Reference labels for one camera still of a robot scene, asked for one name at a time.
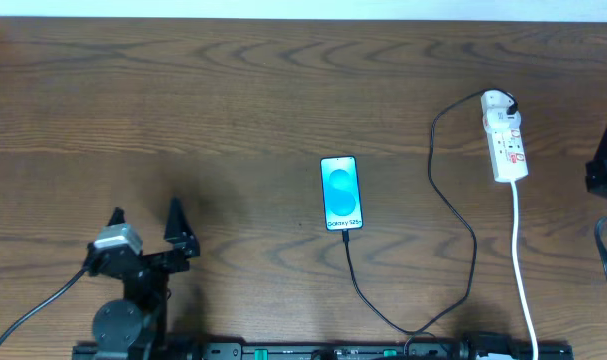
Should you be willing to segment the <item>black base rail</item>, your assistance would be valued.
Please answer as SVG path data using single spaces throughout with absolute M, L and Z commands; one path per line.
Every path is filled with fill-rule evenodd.
M 270 344 L 211 342 L 197 345 L 175 340 L 149 353 L 139 350 L 108 352 L 90 343 L 72 350 L 73 360 L 185 359 L 185 360 L 528 360 L 531 345 L 497 333 L 468 333 L 460 340 L 418 339 L 407 345 L 393 343 Z

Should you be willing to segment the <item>blue smartphone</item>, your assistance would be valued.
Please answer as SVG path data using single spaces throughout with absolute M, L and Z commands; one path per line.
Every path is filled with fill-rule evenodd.
M 357 162 L 354 156 L 320 160 L 325 226 L 328 231 L 363 227 Z

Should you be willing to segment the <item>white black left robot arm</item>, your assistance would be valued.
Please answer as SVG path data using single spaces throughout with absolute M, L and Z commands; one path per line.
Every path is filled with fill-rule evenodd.
M 172 339 L 167 333 L 168 287 L 172 274 L 190 270 L 189 260 L 200 255 L 200 245 L 179 199 L 170 201 L 164 240 L 171 248 L 143 253 L 143 244 L 125 212 L 114 209 L 108 224 L 88 245 L 83 268 L 123 284 L 123 296 L 104 304 L 95 314 L 91 359 L 199 359 L 201 350 L 191 340 Z

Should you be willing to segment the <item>white power strip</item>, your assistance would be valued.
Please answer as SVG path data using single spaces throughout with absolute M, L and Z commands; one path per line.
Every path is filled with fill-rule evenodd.
M 519 112 L 508 115 L 506 109 L 490 108 L 484 113 L 494 180 L 510 183 L 526 177 L 528 172 Z

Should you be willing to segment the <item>white USB charger plug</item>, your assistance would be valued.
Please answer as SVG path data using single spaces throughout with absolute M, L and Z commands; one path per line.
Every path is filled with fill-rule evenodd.
M 481 106 L 483 112 L 491 108 L 505 109 L 508 115 L 513 115 L 518 111 L 518 102 L 508 92 L 501 89 L 488 89 L 481 96 Z

